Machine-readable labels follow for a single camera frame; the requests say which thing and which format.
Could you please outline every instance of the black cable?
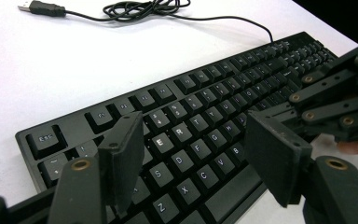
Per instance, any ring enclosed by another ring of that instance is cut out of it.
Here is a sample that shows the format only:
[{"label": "black cable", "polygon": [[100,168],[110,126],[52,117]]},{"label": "black cable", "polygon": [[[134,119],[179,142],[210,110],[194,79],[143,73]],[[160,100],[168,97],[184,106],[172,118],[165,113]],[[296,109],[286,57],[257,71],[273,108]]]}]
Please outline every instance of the black cable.
[{"label": "black cable", "polygon": [[179,10],[179,8],[190,6],[190,0],[186,1],[187,3],[183,5],[181,5],[180,0],[153,0],[144,3],[132,1],[119,2],[103,8],[103,13],[106,14],[109,18],[94,18],[78,12],[66,10],[64,7],[59,7],[53,4],[46,4],[39,1],[32,1],[29,6],[19,6],[19,9],[30,11],[34,14],[42,14],[53,17],[64,17],[65,14],[71,14],[92,21],[135,22],[151,14],[159,16],[171,16],[177,19],[187,21],[240,20],[249,22],[255,26],[262,28],[268,33],[270,42],[273,42],[272,33],[267,27],[255,21],[251,21],[242,17],[220,16],[210,18],[190,18],[176,15],[175,13]]}]

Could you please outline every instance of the usb cable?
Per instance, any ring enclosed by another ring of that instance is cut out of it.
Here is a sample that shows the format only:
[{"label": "usb cable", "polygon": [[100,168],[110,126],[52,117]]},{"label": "usb cable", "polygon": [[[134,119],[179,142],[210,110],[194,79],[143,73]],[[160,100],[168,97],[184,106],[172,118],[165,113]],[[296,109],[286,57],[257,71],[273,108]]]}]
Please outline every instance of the usb cable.
[{"label": "usb cable", "polygon": [[138,2],[119,2],[113,5],[109,5],[103,8],[108,18],[94,18],[91,16],[83,15],[78,12],[66,10],[65,7],[60,7],[55,4],[43,3],[40,1],[26,0],[23,4],[19,5],[19,10],[28,11],[37,15],[45,15],[50,17],[65,17],[66,14],[82,17],[92,21],[121,21],[121,22],[134,22],[139,21],[151,14],[159,16],[171,16],[181,20],[187,21],[214,21],[214,20],[240,20],[250,22],[251,24],[264,29],[269,36],[269,40],[272,43],[272,34],[269,29],[255,21],[251,21],[242,17],[236,16],[221,16],[210,18],[189,18],[178,16],[175,13],[181,7],[190,6],[190,0],[186,0],[187,3],[182,4],[180,0],[153,0],[150,2],[138,3]]}]

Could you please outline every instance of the function key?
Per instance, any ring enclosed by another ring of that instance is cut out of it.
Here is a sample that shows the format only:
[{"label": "function key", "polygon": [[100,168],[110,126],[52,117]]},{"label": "function key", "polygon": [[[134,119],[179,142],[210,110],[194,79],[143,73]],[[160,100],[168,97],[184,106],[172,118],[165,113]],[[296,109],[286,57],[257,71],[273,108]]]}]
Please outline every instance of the function key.
[{"label": "function key", "polygon": [[159,105],[165,105],[176,99],[167,85],[158,85],[150,91]]},{"label": "function key", "polygon": [[142,91],[131,97],[135,106],[146,112],[156,108],[158,105],[148,91]]},{"label": "function key", "polygon": [[94,108],[85,116],[94,133],[104,132],[112,128],[115,123],[105,106]]},{"label": "function key", "polygon": [[181,76],[174,81],[183,94],[189,94],[197,90],[197,85],[189,76]]},{"label": "function key", "polygon": [[44,126],[26,136],[34,157],[39,160],[66,148],[60,128],[57,125]]},{"label": "function key", "polygon": [[61,176],[62,168],[67,162],[68,160],[66,159],[65,154],[61,153],[39,164],[39,169],[43,174],[43,179],[48,188],[57,184],[57,181]]},{"label": "function key", "polygon": [[126,114],[130,114],[131,112],[135,111],[132,103],[128,98],[122,98],[115,100],[110,106],[108,106],[110,110],[112,110],[113,114],[116,118],[121,118]]}]

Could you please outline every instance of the keyboard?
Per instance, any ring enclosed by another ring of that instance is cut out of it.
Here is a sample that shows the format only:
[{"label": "keyboard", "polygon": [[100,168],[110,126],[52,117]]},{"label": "keyboard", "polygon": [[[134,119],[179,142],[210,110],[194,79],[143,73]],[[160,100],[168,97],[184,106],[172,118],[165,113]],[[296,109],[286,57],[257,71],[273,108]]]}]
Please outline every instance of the keyboard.
[{"label": "keyboard", "polygon": [[126,214],[111,223],[234,223],[266,190],[244,157],[247,110],[284,103],[336,56],[306,33],[172,76],[16,134],[36,189],[92,157],[117,120],[144,116],[145,158]]}]

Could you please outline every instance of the keycap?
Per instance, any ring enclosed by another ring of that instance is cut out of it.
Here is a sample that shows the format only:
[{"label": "keycap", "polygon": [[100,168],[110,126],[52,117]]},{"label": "keycap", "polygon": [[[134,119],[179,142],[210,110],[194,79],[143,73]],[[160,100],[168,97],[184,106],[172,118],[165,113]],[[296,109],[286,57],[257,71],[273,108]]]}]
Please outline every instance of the keycap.
[{"label": "keycap", "polygon": [[141,91],[136,93],[134,96],[131,97],[133,100],[136,108],[147,112],[151,109],[154,109],[158,106],[157,102],[154,100],[152,95],[148,91]]},{"label": "keycap", "polygon": [[101,133],[113,127],[115,121],[105,106],[92,109],[86,119],[94,133]]},{"label": "keycap", "polygon": [[227,178],[234,171],[235,165],[226,153],[217,156],[211,163],[211,167],[220,180]]},{"label": "keycap", "polygon": [[42,159],[66,147],[58,126],[45,126],[26,136],[35,159]]},{"label": "keycap", "polygon": [[68,160],[66,159],[65,154],[61,153],[39,164],[43,179],[49,188],[57,184],[62,173],[62,168],[67,162]]},{"label": "keycap", "polygon": [[198,211],[192,212],[180,224],[206,224]]},{"label": "keycap", "polygon": [[165,107],[164,111],[167,113],[168,118],[173,124],[180,123],[189,116],[185,108],[179,102]]},{"label": "keycap", "polygon": [[193,161],[188,157],[184,150],[180,150],[171,156],[171,166],[176,176],[187,174],[194,166]]},{"label": "keycap", "polygon": [[172,126],[170,120],[165,116],[162,110],[154,111],[145,118],[154,133],[161,133]]},{"label": "keycap", "polygon": [[219,178],[209,165],[200,168],[194,176],[194,182],[203,194],[208,193],[219,182]]},{"label": "keycap", "polygon": [[183,94],[189,94],[197,89],[196,83],[189,76],[182,76],[174,82]]},{"label": "keycap", "polygon": [[75,147],[78,157],[93,157],[97,154],[98,148],[94,141],[88,141],[78,147]]},{"label": "keycap", "polygon": [[138,180],[136,181],[135,188],[133,189],[132,202],[134,205],[138,205],[139,203],[142,203],[144,200],[146,200],[148,197],[150,197],[150,191],[147,188],[143,179],[139,176]]},{"label": "keycap", "polygon": [[169,223],[179,215],[179,209],[171,199],[171,196],[164,194],[164,196],[153,202],[153,214],[160,222]]},{"label": "keycap", "polygon": [[174,149],[173,143],[166,133],[161,133],[152,138],[150,147],[154,150],[155,155],[159,158],[165,156],[169,151]]},{"label": "keycap", "polygon": [[204,140],[205,143],[208,144],[209,148],[212,150],[213,153],[218,152],[227,144],[226,138],[217,129],[208,133],[204,137]]},{"label": "keycap", "polygon": [[194,204],[201,196],[199,190],[190,178],[186,179],[175,188],[175,195],[177,201],[184,210],[187,210],[189,206]]},{"label": "keycap", "polygon": [[165,84],[156,86],[150,91],[150,93],[153,95],[154,99],[159,105],[165,105],[168,102],[176,99],[176,96],[173,95],[171,90]]},{"label": "keycap", "polygon": [[206,146],[205,142],[202,139],[199,139],[192,143],[188,147],[188,155],[191,159],[200,166],[205,161],[212,156],[211,150]]},{"label": "keycap", "polygon": [[173,175],[164,162],[160,162],[148,172],[152,186],[155,190],[160,190],[161,188],[166,187],[171,181],[173,181]]},{"label": "keycap", "polygon": [[254,168],[245,167],[201,207],[207,223],[222,222],[260,184]]},{"label": "keycap", "polygon": [[170,136],[177,147],[183,147],[193,138],[193,135],[184,123],[180,123],[171,128]]},{"label": "keycap", "polygon": [[135,111],[135,108],[128,98],[117,99],[108,107],[112,110],[117,119]]},{"label": "keycap", "polygon": [[144,212],[140,212],[139,214],[137,214],[135,217],[132,217],[130,220],[128,220],[127,222],[125,222],[126,224],[149,224],[149,220],[147,219],[147,217],[145,216]]}]

